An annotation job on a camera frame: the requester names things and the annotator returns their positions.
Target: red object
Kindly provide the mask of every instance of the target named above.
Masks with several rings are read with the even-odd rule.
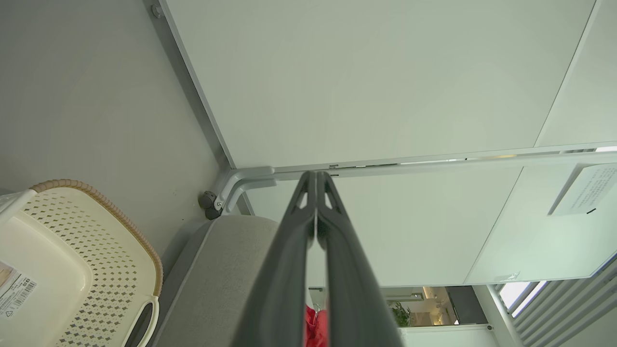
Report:
[[[306,307],[304,315],[304,346],[328,347],[328,313]]]

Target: perforated plastic basket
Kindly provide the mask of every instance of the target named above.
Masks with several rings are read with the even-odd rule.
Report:
[[[93,187],[54,180],[0,196],[0,346],[123,346],[159,316],[152,246]]]

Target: potted plant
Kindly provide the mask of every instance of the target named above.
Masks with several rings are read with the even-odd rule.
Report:
[[[409,327],[411,326],[411,311],[409,309],[403,308],[403,305],[400,302],[395,302],[390,304],[390,309],[392,310],[392,314],[394,314],[394,320],[399,327]]]

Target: barcode label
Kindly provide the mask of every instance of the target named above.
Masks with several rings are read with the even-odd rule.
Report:
[[[12,319],[36,289],[36,282],[15,269],[0,286],[0,318]]]

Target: gray sofa armrest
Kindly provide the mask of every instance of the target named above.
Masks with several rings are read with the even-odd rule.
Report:
[[[196,231],[163,284],[149,345],[228,346],[277,228],[226,215]]]

